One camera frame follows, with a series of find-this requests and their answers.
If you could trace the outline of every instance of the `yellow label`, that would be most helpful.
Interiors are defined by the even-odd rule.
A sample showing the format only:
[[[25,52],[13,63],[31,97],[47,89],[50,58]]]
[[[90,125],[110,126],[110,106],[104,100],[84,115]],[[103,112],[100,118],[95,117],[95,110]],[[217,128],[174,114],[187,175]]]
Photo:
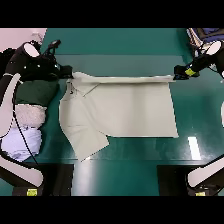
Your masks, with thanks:
[[[37,189],[28,189],[27,196],[37,196]]]
[[[185,73],[189,76],[194,75],[196,72],[194,72],[191,68],[189,68],[188,70],[185,71]]]
[[[205,192],[198,192],[196,193],[196,196],[205,196]]]

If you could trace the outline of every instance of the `wire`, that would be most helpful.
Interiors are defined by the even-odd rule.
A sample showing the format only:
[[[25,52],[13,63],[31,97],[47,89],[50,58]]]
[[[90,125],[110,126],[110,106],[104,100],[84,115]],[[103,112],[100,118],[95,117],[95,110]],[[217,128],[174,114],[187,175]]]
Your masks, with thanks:
[[[13,117],[15,118],[16,125],[17,125],[17,127],[18,127],[18,129],[19,129],[20,134],[22,135],[22,138],[23,138],[23,141],[24,141],[24,143],[25,143],[25,145],[26,145],[27,150],[29,151],[30,155],[32,156],[32,158],[33,158],[33,160],[35,161],[35,163],[37,164],[37,166],[39,166],[37,160],[34,158],[32,152],[30,151],[29,146],[28,146],[28,144],[27,144],[27,142],[26,142],[26,139],[25,139],[25,137],[24,137],[24,135],[23,135],[23,133],[22,133],[22,131],[21,131],[21,128],[20,128],[19,123],[18,123],[17,118],[16,118],[16,113],[15,113],[15,111],[13,111]]]

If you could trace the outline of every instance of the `stack of folded clothes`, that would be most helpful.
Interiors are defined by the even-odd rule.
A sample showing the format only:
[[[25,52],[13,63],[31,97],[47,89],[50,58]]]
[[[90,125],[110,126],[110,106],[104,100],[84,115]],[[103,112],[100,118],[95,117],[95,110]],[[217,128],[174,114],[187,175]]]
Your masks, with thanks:
[[[203,53],[213,42],[224,40],[224,28],[188,28],[187,34],[196,49],[195,56]]]

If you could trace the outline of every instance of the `green folded cloth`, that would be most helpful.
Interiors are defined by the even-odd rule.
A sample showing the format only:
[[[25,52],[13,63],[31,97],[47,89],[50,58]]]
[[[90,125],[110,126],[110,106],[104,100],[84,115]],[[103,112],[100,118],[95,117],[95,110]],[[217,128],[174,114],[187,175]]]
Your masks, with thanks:
[[[19,85],[16,92],[16,104],[31,104],[47,107],[58,90],[58,81],[27,81]]]

